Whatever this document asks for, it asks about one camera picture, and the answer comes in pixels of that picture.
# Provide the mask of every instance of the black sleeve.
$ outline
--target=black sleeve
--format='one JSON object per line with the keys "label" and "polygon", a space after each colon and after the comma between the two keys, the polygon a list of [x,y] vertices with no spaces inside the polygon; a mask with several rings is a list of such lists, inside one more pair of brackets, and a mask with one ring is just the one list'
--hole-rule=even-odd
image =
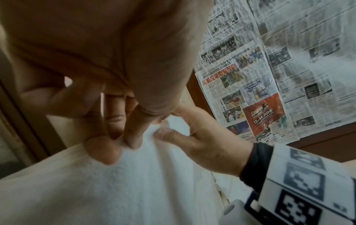
{"label": "black sleeve", "polygon": [[241,181],[258,193],[261,192],[266,179],[272,153],[273,146],[261,142],[255,143],[247,164],[241,172]]}

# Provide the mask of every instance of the hand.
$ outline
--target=hand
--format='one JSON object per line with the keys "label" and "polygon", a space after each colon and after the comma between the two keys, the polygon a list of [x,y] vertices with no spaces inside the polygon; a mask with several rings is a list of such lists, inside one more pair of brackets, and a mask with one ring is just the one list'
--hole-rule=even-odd
{"label": "hand", "polygon": [[31,110],[76,118],[89,155],[113,164],[122,152],[113,139],[123,133],[139,148],[149,124],[177,106],[212,3],[0,0],[20,97]]}
{"label": "hand", "polygon": [[240,175],[251,154],[252,143],[238,138],[198,107],[181,103],[174,115],[188,124],[190,136],[161,128],[154,134],[156,139],[180,147],[188,157],[210,171]]}

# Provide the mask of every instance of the red headline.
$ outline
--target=red headline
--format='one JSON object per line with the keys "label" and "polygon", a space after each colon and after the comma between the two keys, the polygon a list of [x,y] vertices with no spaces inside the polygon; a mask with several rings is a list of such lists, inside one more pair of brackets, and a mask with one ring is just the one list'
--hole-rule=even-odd
{"label": "red headline", "polygon": [[232,65],[226,67],[225,69],[217,72],[216,74],[211,75],[211,77],[206,78],[205,80],[202,81],[202,84],[207,85],[208,83],[218,79],[219,77],[222,77],[223,75],[227,74],[230,71],[233,71],[234,69],[236,69],[236,65],[232,64]]}

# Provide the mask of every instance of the white towel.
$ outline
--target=white towel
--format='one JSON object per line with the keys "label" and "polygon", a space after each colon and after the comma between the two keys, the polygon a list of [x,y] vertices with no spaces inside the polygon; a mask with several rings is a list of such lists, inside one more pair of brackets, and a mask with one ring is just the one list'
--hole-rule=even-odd
{"label": "white towel", "polygon": [[[170,127],[189,135],[181,118]],[[105,166],[81,145],[0,180],[1,225],[189,225],[194,221],[193,162],[144,134],[142,147]]]}

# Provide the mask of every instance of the newspaper page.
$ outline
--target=newspaper page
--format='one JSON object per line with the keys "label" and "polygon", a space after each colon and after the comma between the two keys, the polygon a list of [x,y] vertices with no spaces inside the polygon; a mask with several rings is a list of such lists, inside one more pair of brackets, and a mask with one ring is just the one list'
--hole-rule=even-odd
{"label": "newspaper page", "polygon": [[298,140],[245,0],[216,0],[195,71],[215,118],[235,135],[270,144]]}
{"label": "newspaper page", "polygon": [[[299,137],[355,122],[356,1],[250,4],[260,31],[264,27],[270,66]],[[300,11],[293,15],[293,8]],[[289,21],[283,23],[283,16]]]}

